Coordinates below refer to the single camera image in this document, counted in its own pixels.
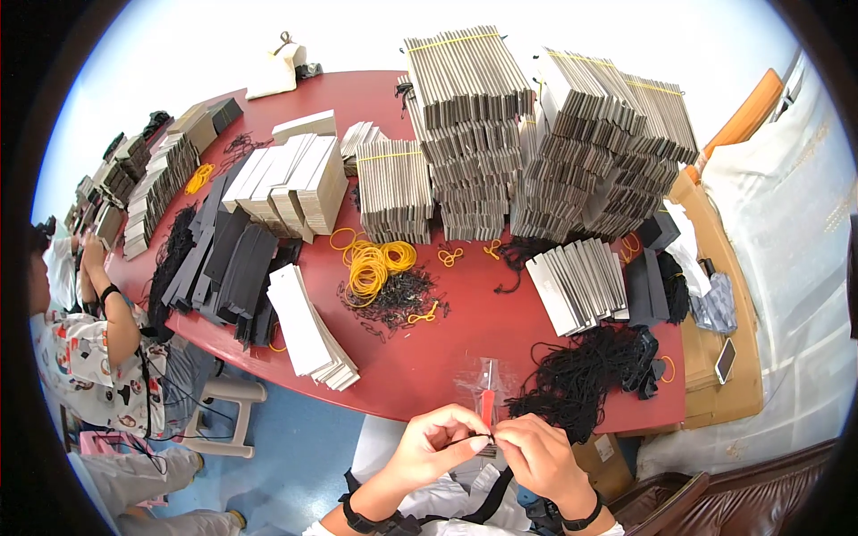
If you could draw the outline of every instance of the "black wrist strap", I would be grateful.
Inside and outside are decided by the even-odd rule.
[[[355,532],[361,534],[376,532],[376,527],[378,527],[380,523],[384,522],[384,520],[372,521],[366,519],[363,515],[352,510],[352,494],[349,493],[344,497],[345,500],[342,501],[342,513],[346,515],[346,523],[348,523],[348,526]]]
[[[568,530],[570,532],[576,532],[576,531],[584,530],[585,528],[590,526],[590,523],[595,521],[595,518],[599,517],[599,514],[601,513],[601,507],[602,507],[601,495],[596,490],[593,490],[593,492],[595,493],[595,508],[593,508],[593,513],[590,514],[585,519],[568,520],[568,519],[564,518],[563,519],[563,527],[566,530]]]
[[[111,283],[110,286],[108,286],[105,289],[105,291],[101,293],[101,309],[102,310],[104,310],[104,308],[105,308],[105,300],[107,299],[108,296],[110,296],[114,292],[119,292],[119,289],[117,288],[116,285],[113,285]]]

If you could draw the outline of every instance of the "yellow rubber band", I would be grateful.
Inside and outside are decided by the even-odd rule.
[[[601,62],[597,59],[590,59],[584,56],[576,56],[575,54],[560,54],[559,52],[548,52],[548,56],[556,56],[556,57],[570,57],[572,59],[580,59],[585,62],[598,63],[599,65],[604,65],[606,67],[614,67],[613,63]]]
[[[274,333],[277,331],[277,326],[279,326],[279,325],[280,325],[280,321],[276,321],[276,322],[274,322],[274,326],[271,326],[271,338],[272,339],[274,339]],[[286,351],[285,346],[283,348],[274,348],[274,346],[271,343],[269,343],[269,348],[271,348],[275,352],[285,352]]]
[[[495,251],[500,247],[500,245],[501,245],[500,240],[495,238],[494,240],[492,240],[492,245],[490,247],[483,246],[483,251],[485,253],[493,256],[495,261],[499,261],[500,257],[498,256],[497,253],[495,253]]]
[[[456,43],[457,41],[467,41],[468,39],[478,39],[480,37],[500,37],[500,33],[481,33],[480,35],[469,35],[467,37],[457,37],[455,39],[447,39],[446,41],[439,41],[438,43],[430,43],[429,45],[415,46],[415,48],[409,48],[409,52],[421,51],[425,48],[431,48],[433,46],[438,45],[446,45],[447,43]]]
[[[334,236],[340,231],[354,233],[352,241],[345,247],[334,246]],[[363,231],[356,232],[351,227],[334,230],[328,240],[331,249],[342,251],[342,263],[348,266],[349,293],[346,301],[354,308],[366,307],[375,300],[391,274],[409,270],[417,262],[417,250],[407,242],[374,244],[369,240],[358,240]]]
[[[417,323],[418,320],[425,320],[427,322],[431,322],[435,320],[435,310],[438,308],[438,301],[435,300],[435,303],[432,305],[432,308],[425,315],[408,315],[408,323],[414,324]]]
[[[676,365],[674,364],[674,361],[668,356],[662,356],[662,359],[670,363],[670,366],[674,369],[674,374],[670,377],[669,380],[665,380],[664,375],[662,374],[662,377],[660,379],[665,383],[671,383],[676,378]]]
[[[382,154],[381,156],[371,156],[369,158],[358,158],[358,162],[363,162],[365,160],[377,160],[380,158],[390,158],[391,156],[407,156],[409,154],[423,154],[423,153],[421,151],[412,151],[411,153]]]
[[[208,182],[212,172],[215,170],[214,164],[202,164],[197,167],[194,175],[188,181],[188,185],[184,187],[184,194],[189,196],[196,194]]]
[[[664,93],[670,93],[672,95],[679,95],[680,97],[682,96],[682,93],[676,93],[675,91],[671,91],[671,90],[665,89],[663,87],[651,86],[650,84],[642,84],[642,83],[637,82],[637,81],[626,80],[625,83],[630,85],[630,86],[646,87],[647,89],[655,89],[656,91],[663,91]]]
[[[456,248],[452,253],[447,250],[441,250],[438,252],[438,259],[443,262],[447,268],[453,268],[453,265],[456,264],[456,258],[464,256],[464,254],[465,252],[462,248]]]

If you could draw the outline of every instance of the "gray fabric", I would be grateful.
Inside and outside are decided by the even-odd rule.
[[[208,377],[215,367],[215,356],[192,345],[173,343],[168,347],[164,389],[164,437],[184,432],[202,397]]]
[[[225,512],[194,510],[159,519],[120,515],[116,519],[123,536],[238,536],[238,519]]]
[[[124,512],[142,501],[184,489],[199,470],[199,457],[186,449],[167,449],[153,460],[146,455],[81,455],[101,502],[123,536],[236,536],[238,519],[226,512],[194,510],[163,519],[142,519]]]
[[[712,290],[702,298],[691,296],[692,315],[698,328],[728,334],[738,328],[733,283],[730,276],[720,272],[709,279]]]

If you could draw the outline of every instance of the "white wall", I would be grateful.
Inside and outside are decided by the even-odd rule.
[[[248,58],[283,30],[327,72],[405,70],[402,37],[494,24],[528,79],[540,45],[608,57],[635,75],[680,84],[698,143],[727,122],[769,67],[783,74],[796,41],[764,0],[132,0],[69,92],[45,154],[33,221],[61,220],[110,140],[151,111],[182,114],[246,87]]]

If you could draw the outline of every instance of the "wristwatch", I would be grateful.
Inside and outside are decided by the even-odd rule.
[[[596,490],[593,490],[593,492],[595,493],[595,508],[593,509],[593,513],[585,519],[568,520],[566,518],[562,518],[563,528],[572,533],[579,530],[584,530],[585,528],[589,527],[590,523],[595,521],[595,518],[599,517],[602,506],[601,495],[599,495],[599,492]]]

